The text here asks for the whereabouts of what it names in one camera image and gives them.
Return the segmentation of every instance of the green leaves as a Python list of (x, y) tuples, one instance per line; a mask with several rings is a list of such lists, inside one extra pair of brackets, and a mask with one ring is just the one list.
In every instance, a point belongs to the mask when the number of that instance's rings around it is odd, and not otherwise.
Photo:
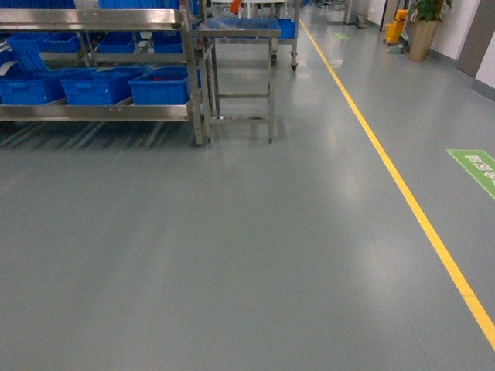
[[(445, 0), (445, 5), (452, 8), (452, 0)], [(415, 21), (441, 21), (444, 0), (416, 0), (409, 9), (409, 15)]]

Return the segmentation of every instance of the yellow floor line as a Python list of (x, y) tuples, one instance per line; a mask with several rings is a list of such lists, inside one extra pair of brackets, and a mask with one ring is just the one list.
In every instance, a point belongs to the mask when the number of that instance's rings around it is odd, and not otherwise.
[(492, 345), (493, 350), (495, 350), (495, 325), (493, 325), (493, 321), (486, 313), (485, 308), (482, 306), (480, 300), (474, 293), (471, 286), (469, 286), (467, 279), (464, 277), (463, 273), (457, 266), (457, 263), (452, 258), (452, 255), (447, 250), (445, 244), (442, 242), (439, 235), (436, 233), (435, 229), (433, 228), (433, 225), (428, 220), (428, 217), (425, 215), (425, 212), (420, 207), (418, 201), (416, 201), (416, 198), (412, 194), (408, 185), (405, 183), (401, 174), (399, 174), (399, 171), (397, 170), (397, 168), (395, 168), (394, 163), (392, 162), (392, 160), (390, 160), (390, 157), (388, 157), (387, 152), (384, 150), (384, 148), (378, 141), (377, 136), (371, 130), (370, 125), (364, 119), (364, 116), (359, 111), (359, 108), (357, 108), (357, 105), (354, 103), (353, 98), (349, 95), (345, 86), (342, 84), (339, 77), (336, 75), (335, 71), (330, 66), (328, 59), (323, 54), (322, 50), (318, 46), (318, 43), (314, 40), (311, 33), (304, 24), (304, 22), (300, 21), (300, 23), (301, 23), (301, 27), (304, 29), (309, 39), (311, 40), (311, 43), (314, 45), (319, 56), (325, 63), (325, 66), (330, 72), (330, 75), (332, 75), (337, 86), (340, 88), (340, 91), (342, 91), (342, 94), (346, 98), (347, 103), (350, 105), (351, 109), (356, 115), (357, 120), (360, 122), (364, 131), (366, 131), (368, 138), (370, 139), (371, 143), (378, 152), (381, 160), (384, 162), (385, 166), (387, 167), (387, 170), (390, 172), (390, 175), (394, 179), (398, 188), (401, 190), (402, 195), (404, 196), (412, 212), (415, 214), (416, 219), (418, 220), (422, 229), (425, 231), (425, 234), (432, 243), (433, 248), (435, 248), (435, 251), (439, 255), (439, 258), (442, 261), (443, 265), (445, 266), (446, 270), (449, 272), (452, 281), (459, 289), (459, 292), (463, 296), (463, 299), (466, 302), (471, 313), (473, 313), (473, 316), (478, 322), (478, 325), (480, 326), (481, 330), (485, 334), (486, 339)]

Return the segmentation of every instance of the beige plant pot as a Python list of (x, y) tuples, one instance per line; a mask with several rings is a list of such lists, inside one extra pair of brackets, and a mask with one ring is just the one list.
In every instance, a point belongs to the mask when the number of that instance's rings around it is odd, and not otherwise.
[(409, 51), (410, 60), (422, 61), (426, 59), (439, 23), (439, 21), (417, 21), (413, 23), (411, 49)]

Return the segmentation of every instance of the green floor sign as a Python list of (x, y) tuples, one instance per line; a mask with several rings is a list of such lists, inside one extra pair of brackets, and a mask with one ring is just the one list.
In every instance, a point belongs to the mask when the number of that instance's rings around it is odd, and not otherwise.
[(334, 32), (333, 37), (335, 37), (336, 39), (339, 39), (339, 40), (348, 40), (349, 39), (349, 37), (347, 37), (347, 35), (345, 33)]
[(447, 152), (495, 199), (495, 160), (490, 155), (476, 149)]

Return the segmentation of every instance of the blue plastic crate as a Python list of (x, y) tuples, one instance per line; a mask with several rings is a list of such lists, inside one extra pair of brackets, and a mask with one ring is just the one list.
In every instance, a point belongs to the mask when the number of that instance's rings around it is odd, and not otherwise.
[(73, 32), (57, 32), (45, 39), (45, 49), (53, 53), (75, 53), (80, 50), (79, 39)]
[(0, 0), (0, 7), (2, 6), (7, 8), (75, 8), (74, 0)]
[[(16, 59), (14, 52), (0, 52), (0, 66), (2, 66), (4, 63), (15, 62), (15, 61)], [(11, 76), (21, 72), (22, 70), (20, 69), (19, 64), (16, 63), (7, 70), (7, 73), (5, 75)]]
[(178, 9), (179, 0), (99, 0), (100, 8), (169, 8)]
[(74, 9), (76, 8), (74, 4), (74, 0), (51, 0), (52, 5), (50, 8), (52, 9)]
[(180, 34), (177, 32), (174, 32), (173, 34), (154, 32), (153, 49), (155, 50), (155, 53), (182, 53), (183, 41)]
[(86, 69), (24, 73), (0, 79), (3, 104), (46, 104), (65, 96), (60, 81), (71, 76), (88, 74)]
[(21, 71), (36, 72), (48, 70), (48, 67), (46, 67), (38, 52), (16, 50), (14, 51), (14, 55)]
[(137, 105), (185, 104), (190, 97), (187, 70), (163, 67), (129, 81)]
[(277, 19), (280, 27), (279, 39), (294, 39), (295, 22), (291, 19)]
[(98, 44), (100, 53), (133, 54), (135, 51), (132, 32), (110, 32)]
[(50, 36), (48, 32), (18, 33), (7, 39), (7, 43), (14, 50), (44, 52), (45, 39)]
[(120, 67), (62, 80), (67, 104), (109, 105), (131, 96), (128, 81), (145, 73), (141, 67)]
[(200, 0), (189, 0), (189, 7), (194, 15), (200, 14)]
[(0, 66), (5, 62), (12, 62), (15, 60), (13, 52), (0, 52)]

